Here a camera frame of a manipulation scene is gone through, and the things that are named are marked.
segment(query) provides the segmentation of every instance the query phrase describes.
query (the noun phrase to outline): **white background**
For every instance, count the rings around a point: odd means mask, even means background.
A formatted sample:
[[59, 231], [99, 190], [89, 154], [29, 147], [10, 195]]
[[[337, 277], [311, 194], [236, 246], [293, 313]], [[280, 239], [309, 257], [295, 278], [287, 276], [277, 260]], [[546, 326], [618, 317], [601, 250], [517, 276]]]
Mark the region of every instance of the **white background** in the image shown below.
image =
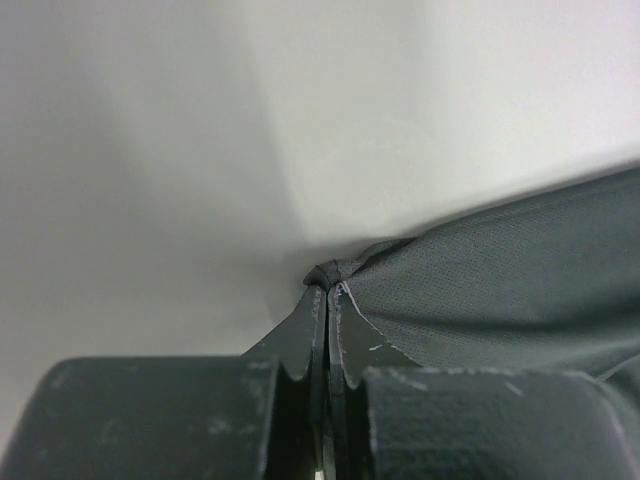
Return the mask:
[[0, 2], [0, 445], [54, 362], [240, 352], [314, 264], [640, 153], [618, 1]]

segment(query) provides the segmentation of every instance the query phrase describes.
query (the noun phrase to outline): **white surface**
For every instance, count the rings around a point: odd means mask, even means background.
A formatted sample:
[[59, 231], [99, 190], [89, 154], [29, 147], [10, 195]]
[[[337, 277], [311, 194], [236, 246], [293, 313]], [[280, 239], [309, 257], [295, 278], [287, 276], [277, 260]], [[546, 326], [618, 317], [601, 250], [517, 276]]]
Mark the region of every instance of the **white surface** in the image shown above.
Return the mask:
[[0, 4], [0, 444], [76, 355], [233, 353], [314, 262], [640, 152], [640, 7]]

